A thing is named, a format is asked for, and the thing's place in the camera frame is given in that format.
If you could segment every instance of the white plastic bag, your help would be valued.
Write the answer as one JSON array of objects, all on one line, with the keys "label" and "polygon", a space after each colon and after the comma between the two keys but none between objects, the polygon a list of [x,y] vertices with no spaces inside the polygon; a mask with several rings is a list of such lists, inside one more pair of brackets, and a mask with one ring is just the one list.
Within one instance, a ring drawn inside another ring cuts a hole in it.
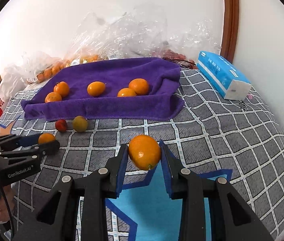
[{"label": "white plastic bag", "polygon": [[52,64],[61,60],[58,57],[51,57],[41,51],[37,51],[31,55],[24,53],[22,58],[23,64],[21,66],[16,66],[15,73],[28,83],[37,82],[38,74],[40,74],[43,70],[49,68]]},{"label": "white plastic bag", "polygon": [[22,91],[26,88],[26,83],[23,78],[17,73],[20,67],[10,64],[4,68],[1,73],[2,81],[0,82],[0,99],[4,104],[0,107],[3,111],[5,110],[9,100],[17,92]]}]

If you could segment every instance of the human hand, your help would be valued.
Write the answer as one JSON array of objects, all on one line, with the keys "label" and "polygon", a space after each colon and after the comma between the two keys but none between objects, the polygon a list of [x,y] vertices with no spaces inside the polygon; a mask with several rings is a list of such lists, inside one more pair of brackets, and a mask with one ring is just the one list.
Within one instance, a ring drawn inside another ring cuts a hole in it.
[{"label": "human hand", "polygon": [[[7,202],[9,205],[10,210],[12,211],[14,209],[14,202],[13,202],[13,198],[14,198],[14,191],[11,188],[10,185],[3,187],[4,192],[6,194],[6,198],[7,198]],[[8,212],[7,212],[7,208],[4,202],[3,197],[0,198],[0,222],[7,222],[9,220],[8,218]]]}]

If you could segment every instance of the red fruit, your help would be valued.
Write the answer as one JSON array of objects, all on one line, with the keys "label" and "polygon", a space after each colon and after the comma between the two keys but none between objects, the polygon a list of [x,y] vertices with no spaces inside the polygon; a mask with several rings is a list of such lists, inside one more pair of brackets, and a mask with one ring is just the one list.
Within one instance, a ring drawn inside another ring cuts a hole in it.
[{"label": "red fruit", "polygon": [[64,119],[59,119],[58,121],[55,122],[55,128],[59,132],[66,132],[67,130],[67,122]]}]

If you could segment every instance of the plastic bag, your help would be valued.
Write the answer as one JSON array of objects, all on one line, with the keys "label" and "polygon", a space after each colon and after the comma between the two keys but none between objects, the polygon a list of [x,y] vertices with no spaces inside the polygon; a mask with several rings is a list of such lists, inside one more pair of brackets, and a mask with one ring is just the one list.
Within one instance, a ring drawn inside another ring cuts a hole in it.
[{"label": "plastic bag", "polygon": [[211,21],[204,19],[193,24],[189,30],[172,36],[168,40],[170,51],[165,53],[165,57],[169,59],[178,57],[178,59],[197,62],[200,51],[219,54],[221,49],[219,39],[211,30]]},{"label": "plastic bag", "polygon": [[15,64],[10,64],[4,68],[1,73],[2,81],[0,82],[0,99],[4,102],[1,109],[5,110],[9,99],[17,92],[26,88],[25,80],[16,72],[20,67]]},{"label": "plastic bag", "polygon": [[151,4],[136,7],[113,23],[89,13],[64,59],[72,66],[107,59],[161,58],[166,47],[166,29],[164,9]]},{"label": "plastic bag", "polygon": [[50,57],[40,51],[31,55],[24,53],[22,58],[22,65],[15,66],[14,73],[29,84],[47,80],[58,73],[61,68],[64,68],[63,61],[60,58]]}]

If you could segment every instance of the gray checkered bedsheet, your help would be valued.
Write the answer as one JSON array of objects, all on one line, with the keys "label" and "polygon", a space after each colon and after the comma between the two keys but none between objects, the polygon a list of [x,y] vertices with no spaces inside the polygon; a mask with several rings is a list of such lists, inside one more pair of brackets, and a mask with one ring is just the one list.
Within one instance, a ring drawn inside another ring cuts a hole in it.
[{"label": "gray checkered bedsheet", "polygon": [[[169,121],[142,119],[90,120],[84,133],[69,130],[61,134],[54,123],[44,119],[26,121],[22,99],[30,100],[37,92],[19,92],[10,100],[0,118],[7,126],[16,120],[12,133],[31,135],[49,132],[61,143],[57,155],[46,156],[42,171],[15,185],[14,222],[18,229],[47,192],[64,175],[74,178],[89,175],[103,167],[122,143],[138,134],[160,138],[196,173],[232,169],[231,183],[251,205],[275,239],[284,230],[284,134],[273,114],[252,88],[243,103],[224,100],[197,70],[181,71],[181,86],[176,92],[185,101],[183,110]],[[130,161],[125,182],[141,181],[146,172]],[[117,222],[116,237],[112,222]],[[129,226],[107,209],[110,240],[127,240]],[[78,218],[80,232],[80,213]]]}]

